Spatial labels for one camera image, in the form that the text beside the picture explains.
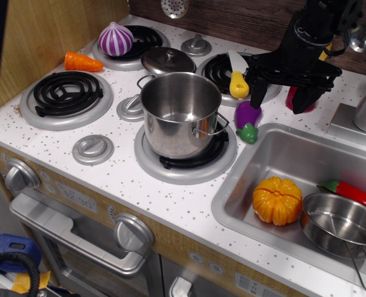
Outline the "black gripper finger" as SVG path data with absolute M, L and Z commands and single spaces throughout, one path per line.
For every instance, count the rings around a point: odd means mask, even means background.
M 251 106 L 254 109 L 258 109 L 265 97 L 268 89 L 268 81 L 262 77 L 250 80 L 251 90 Z
M 322 89 L 298 87 L 292 99 L 294 114 L 304 113 L 322 94 Z

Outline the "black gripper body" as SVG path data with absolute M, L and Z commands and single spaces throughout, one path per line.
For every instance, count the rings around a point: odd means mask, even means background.
M 339 67 L 318 58 L 302 54 L 286 57 L 280 51 L 273 51 L 250 56 L 246 81 L 252 90 L 262 83 L 330 90 L 341 74 Z

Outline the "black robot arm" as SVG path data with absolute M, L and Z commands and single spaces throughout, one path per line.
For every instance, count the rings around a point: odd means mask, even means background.
M 271 84 L 296 87 L 293 112 L 300 114 L 331 91 L 342 70 L 320 56 L 345 53 L 344 48 L 331 51 L 327 47 L 336 36 L 341 36 L 344 47 L 348 47 L 348 31 L 363 17 L 362 6 L 362 1 L 307 1 L 293 14 L 278 49 L 250 57 L 245 79 L 250 105 L 258 109 Z

